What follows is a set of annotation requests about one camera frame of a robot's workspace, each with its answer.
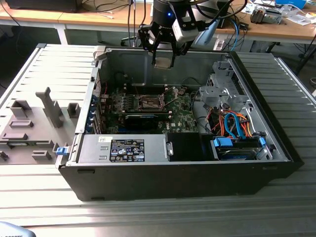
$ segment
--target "blue latch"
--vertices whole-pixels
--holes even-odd
[[[66,156],[69,155],[69,147],[59,147],[56,150],[56,155],[58,156]]]
[[[262,146],[266,144],[266,140],[263,137],[259,138],[259,142],[261,143]]]
[[[217,137],[215,138],[213,142],[214,142],[215,147],[232,147],[233,146],[232,140],[228,137]]]

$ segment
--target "desk leg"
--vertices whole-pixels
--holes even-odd
[[[55,29],[58,32],[59,40],[61,44],[68,44],[67,37],[66,37],[66,27],[64,24],[56,24]]]

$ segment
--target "electronic equipment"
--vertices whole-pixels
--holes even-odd
[[[275,9],[264,9],[263,7],[256,6],[250,15],[250,21],[255,24],[270,23],[280,24],[282,14]]]
[[[80,200],[254,194],[303,165],[247,71],[261,55],[190,51],[172,70],[137,48],[97,55],[74,140],[56,151]]]
[[[82,0],[5,0],[11,9],[77,12]]]

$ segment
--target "wooden desk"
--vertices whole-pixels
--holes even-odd
[[[59,17],[63,14],[58,11],[39,11],[39,10],[13,10],[10,9],[8,4],[2,1],[4,8],[9,12],[15,20],[26,22],[45,22],[45,23],[58,23]],[[5,12],[0,5],[0,19],[12,21],[12,18]]]
[[[96,5],[106,3],[107,0],[96,0]],[[103,6],[100,9],[109,9],[122,4],[126,1],[119,0],[116,4]],[[238,8],[243,3],[243,0],[235,0],[233,8]],[[85,5],[86,8],[93,10],[92,5]],[[136,4],[136,26],[138,27],[144,16],[144,6],[142,3]],[[55,28],[62,44],[67,44],[66,29],[76,30],[94,30],[94,31],[116,31],[127,32],[127,14],[128,7],[118,8],[113,10],[114,19],[109,19],[95,12],[81,10],[79,13],[62,13],[54,11],[40,10],[12,10],[7,4],[4,4],[7,11],[19,22],[22,26],[32,27],[49,27]],[[316,6],[307,5],[305,11],[316,11]],[[146,4],[146,20],[145,24],[149,24],[151,3]],[[246,40],[261,40],[261,41],[277,41],[291,43],[310,43],[313,39],[316,30],[311,24],[301,26],[287,19],[283,19],[280,25],[275,24],[253,24],[250,22],[250,15],[239,13],[238,17],[242,22],[249,24],[249,30],[245,36]],[[0,6],[0,24],[1,25],[16,25],[15,22],[7,15]],[[131,10],[130,27],[133,28],[133,11]],[[224,29],[217,29],[215,37],[228,38],[234,33],[233,27],[228,25]]]
[[[104,0],[96,0],[96,5],[104,3]],[[121,6],[126,4],[126,1],[119,1],[119,4],[111,4],[105,7],[101,7],[100,10],[103,9],[110,9],[117,6]],[[150,10],[151,10],[151,3],[146,4],[146,19],[145,24],[150,24],[151,17],[150,17]],[[113,16],[114,19],[107,18],[103,15],[100,15],[95,12],[87,12],[86,10],[81,10],[79,13],[63,13],[58,22],[63,24],[79,24],[79,25],[93,25],[93,26],[111,26],[111,27],[127,27],[127,16],[128,16],[128,6],[118,8],[112,11],[113,14],[110,13],[103,13],[104,15]],[[139,28],[142,20],[144,18],[144,4],[137,3],[136,4],[136,17],[135,23],[136,27]],[[133,27],[133,6],[131,8],[130,13],[130,26]]]
[[[238,7],[241,7],[244,0],[234,0],[233,8],[236,10]],[[316,11],[316,6],[307,5],[304,9],[305,12]],[[249,29],[245,38],[267,38],[272,39],[271,41],[280,41],[280,42],[293,42],[295,40],[312,40],[316,30],[315,26],[308,24],[301,26],[296,24],[286,18],[282,19],[282,22],[277,24],[254,24],[250,22],[250,14],[238,13],[237,14],[240,21],[249,24]],[[220,34],[233,34],[234,28],[227,26],[224,29],[217,29],[216,33]]]

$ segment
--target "gray floor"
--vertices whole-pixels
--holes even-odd
[[[60,43],[55,29],[23,27],[22,31],[18,27],[13,28],[14,37],[3,36],[0,40],[0,83],[8,87],[19,69],[22,67],[28,56],[32,53],[37,43]],[[120,39],[127,36],[127,33],[102,32],[102,40],[107,45],[120,44]],[[70,44],[96,45],[98,43],[97,34],[94,31],[68,30],[67,38]],[[258,43],[253,51],[264,51],[266,43]],[[301,53],[293,44],[282,43],[272,50],[275,56],[281,57],[291,69],[295,69]],[[313,91],[309,84],[312,77],[316,77],[316,59],[310,60],[299,74],[299,78],[305,86]],[[0,95],[5,89],[0,87]]]

